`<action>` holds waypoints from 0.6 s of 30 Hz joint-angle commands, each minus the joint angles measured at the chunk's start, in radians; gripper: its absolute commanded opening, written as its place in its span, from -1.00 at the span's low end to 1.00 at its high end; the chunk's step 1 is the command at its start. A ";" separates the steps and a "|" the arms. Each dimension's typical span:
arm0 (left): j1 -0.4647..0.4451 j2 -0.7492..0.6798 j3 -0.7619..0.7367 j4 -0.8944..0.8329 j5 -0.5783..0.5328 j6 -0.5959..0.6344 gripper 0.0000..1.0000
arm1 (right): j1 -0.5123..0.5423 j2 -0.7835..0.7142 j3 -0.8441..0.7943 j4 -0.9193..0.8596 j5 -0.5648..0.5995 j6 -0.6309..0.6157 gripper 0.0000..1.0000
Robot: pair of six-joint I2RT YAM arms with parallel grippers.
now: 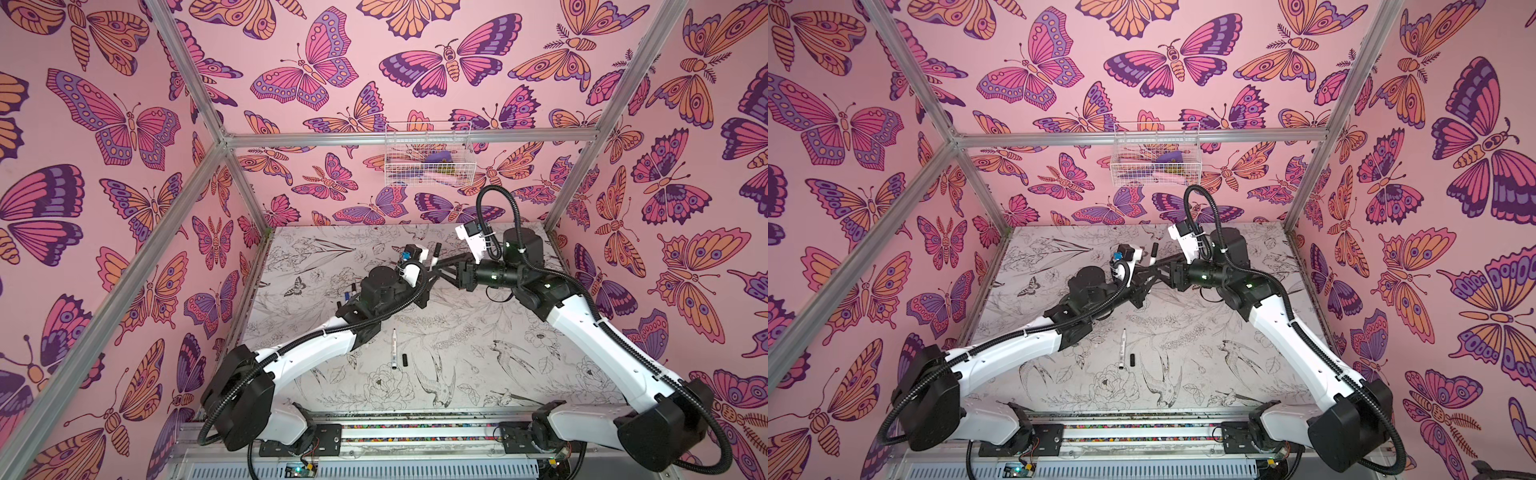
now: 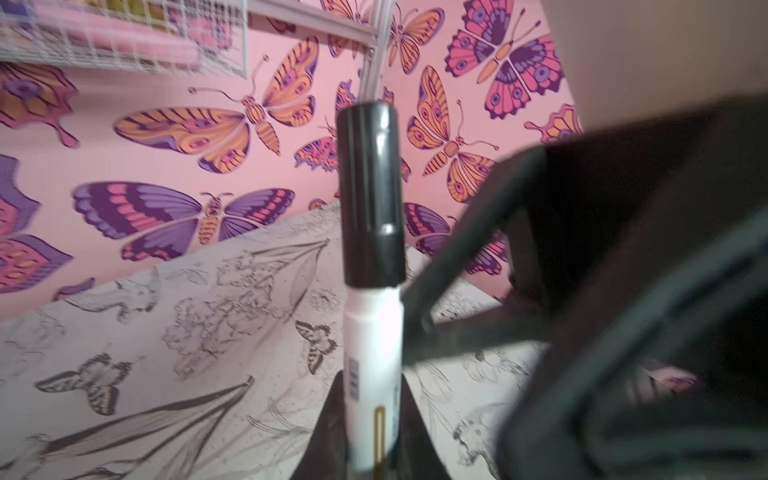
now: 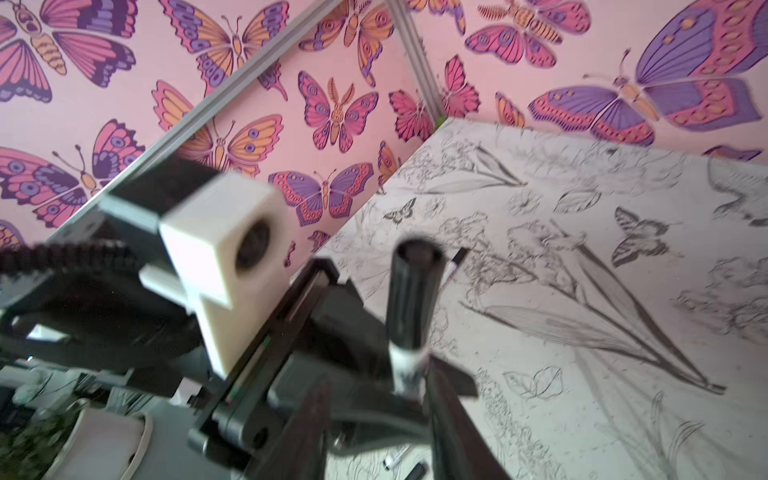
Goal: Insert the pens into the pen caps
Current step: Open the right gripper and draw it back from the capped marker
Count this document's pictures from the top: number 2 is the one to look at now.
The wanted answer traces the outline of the black pen cap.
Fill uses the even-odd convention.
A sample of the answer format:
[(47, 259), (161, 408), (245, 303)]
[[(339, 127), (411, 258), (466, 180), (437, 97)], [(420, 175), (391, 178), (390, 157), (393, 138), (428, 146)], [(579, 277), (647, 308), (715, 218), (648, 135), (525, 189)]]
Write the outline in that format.
[(406, 279), (398, 116), (389, 104), (359, 103), (337, 116), (344, 278), (355, 289)]

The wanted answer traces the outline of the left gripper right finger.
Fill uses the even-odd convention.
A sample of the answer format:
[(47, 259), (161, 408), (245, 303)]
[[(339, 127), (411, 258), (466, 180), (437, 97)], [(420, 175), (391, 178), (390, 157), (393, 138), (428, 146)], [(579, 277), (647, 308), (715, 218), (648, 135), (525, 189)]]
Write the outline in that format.
[(396, 478), (449, 480), (405, 376), (401, 377), (400, 433), (395, 448)]

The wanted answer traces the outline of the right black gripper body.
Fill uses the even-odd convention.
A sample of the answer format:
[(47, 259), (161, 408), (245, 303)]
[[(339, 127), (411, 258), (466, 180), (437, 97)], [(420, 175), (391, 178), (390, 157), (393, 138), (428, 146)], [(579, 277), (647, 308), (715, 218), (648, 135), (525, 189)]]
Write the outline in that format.
[(665, 272), (767, 204), (767, 99), (729, 99), (532, 147), (509, 162), (514, 279), (560, 372)]

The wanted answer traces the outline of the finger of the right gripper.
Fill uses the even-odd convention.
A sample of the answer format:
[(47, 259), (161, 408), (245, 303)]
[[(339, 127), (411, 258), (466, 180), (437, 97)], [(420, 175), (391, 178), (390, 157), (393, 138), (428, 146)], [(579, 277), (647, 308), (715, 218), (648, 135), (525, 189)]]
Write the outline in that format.
[(549, 338), (551, 315), (531, 301), (506, 300), (499, 307), (440, 323), (432, 317), (437, 301), (493, 234), (504, 230), (522, 211), (546, 172), (543, 147), (519, 152), (498, 164), (443, 248), (405, 289), (401, 295), (405, 365)]
[(553, 343), (502, 429), (505, 479), (767, 475), (767, 213), (650, 286), (597, 339)]

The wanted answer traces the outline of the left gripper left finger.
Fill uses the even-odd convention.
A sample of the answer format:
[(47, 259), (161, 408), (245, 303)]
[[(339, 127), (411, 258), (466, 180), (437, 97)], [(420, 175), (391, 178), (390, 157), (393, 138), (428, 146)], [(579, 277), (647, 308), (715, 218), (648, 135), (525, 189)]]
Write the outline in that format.
[(347, 478), (343, 380), (343, 371), (339, 371), (334, 377), (307, 448), (291, 475), (291, 480), (344, 480)]

